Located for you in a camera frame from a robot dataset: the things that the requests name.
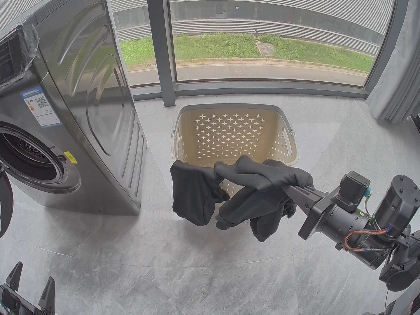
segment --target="orange wire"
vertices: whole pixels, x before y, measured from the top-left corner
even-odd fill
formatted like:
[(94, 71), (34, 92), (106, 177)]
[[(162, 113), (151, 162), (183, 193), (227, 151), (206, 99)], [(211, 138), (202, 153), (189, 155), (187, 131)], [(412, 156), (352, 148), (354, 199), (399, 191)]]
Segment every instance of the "orange wire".
[(347, 240), (354, 234), (385, 234), (386, 229), (384, 230), (378, 230), (378, 231), (364, 231), (364, 230), (358, 230), (358, 231), (352, 231), (344, 238), (344, 247), (348, 250), (355, 251), (355, 252), (363, 252), (364, 249), (358, 248), (358, 247), (350, 247), (347, 243)]

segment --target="black cloth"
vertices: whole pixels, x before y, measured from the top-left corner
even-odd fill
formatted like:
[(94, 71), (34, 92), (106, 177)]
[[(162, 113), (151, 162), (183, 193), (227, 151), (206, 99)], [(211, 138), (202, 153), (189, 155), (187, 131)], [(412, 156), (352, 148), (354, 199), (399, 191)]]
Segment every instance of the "black cloth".
[(195, 225), (207, 225), (213, 216), (215, 203), (229, 199), (229, 195), (219, 186), (223, 177), (213, 168), (197, 167), (176, 160), (171, 167), (171, 175), (172, 210)]
[(283, 216), (290, 218), (296, 211), (296, 205), (281, 187), (313, 187), (312, 176), (302, 169), (275, 160), (260, 164), (246, 155), (232, 166), (216, 162), (215, 171), (229, 181), (245, 186), (219, 209), (216, 226), (225, 230), (250, 219), (252, 232), (260, 242), (277, 231)]

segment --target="gray curtain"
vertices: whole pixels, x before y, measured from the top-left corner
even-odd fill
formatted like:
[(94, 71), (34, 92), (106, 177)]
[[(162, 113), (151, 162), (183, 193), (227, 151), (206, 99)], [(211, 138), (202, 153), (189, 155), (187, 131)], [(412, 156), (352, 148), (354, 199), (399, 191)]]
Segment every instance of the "gray curtain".
[(420, 0), (408, 0), (395, 49), (366, 103), (392, 123), (420, 112)]

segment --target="glass pane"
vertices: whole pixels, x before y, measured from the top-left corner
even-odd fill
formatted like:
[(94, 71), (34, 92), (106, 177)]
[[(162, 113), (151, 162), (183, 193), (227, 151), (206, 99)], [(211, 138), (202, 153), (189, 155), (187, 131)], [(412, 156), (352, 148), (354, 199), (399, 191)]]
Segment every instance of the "glass pane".
[(130, 84), (159, 83), (147, 0), (110, 0)]
[(336, 18), (334, 21), (333, 31), (340, 34), (350, 34), (352, 23), (350, 21), (343, 20), (342, 18)]
[(170, 0), (178, 81), (291, 79), (362, 86), (393, 5), (394, 0)]
[(316, 13), (314, 27), (319, 29), (333, 30), (334, 17)]

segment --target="laundry basket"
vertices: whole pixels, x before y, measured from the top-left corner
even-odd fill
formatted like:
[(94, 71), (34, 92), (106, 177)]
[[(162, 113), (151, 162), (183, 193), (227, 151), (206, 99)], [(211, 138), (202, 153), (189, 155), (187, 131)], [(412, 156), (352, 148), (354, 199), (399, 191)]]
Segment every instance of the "laundry basket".
[[(273, 105), (201, 104), (183, 107), (172, 131), (172, 157), (190, 165), (234, 164), (241, 155), (293, 165), (299, 158), (294, 131), (283, 111)], [(233, 196), (241, 186), (224, 180)]]

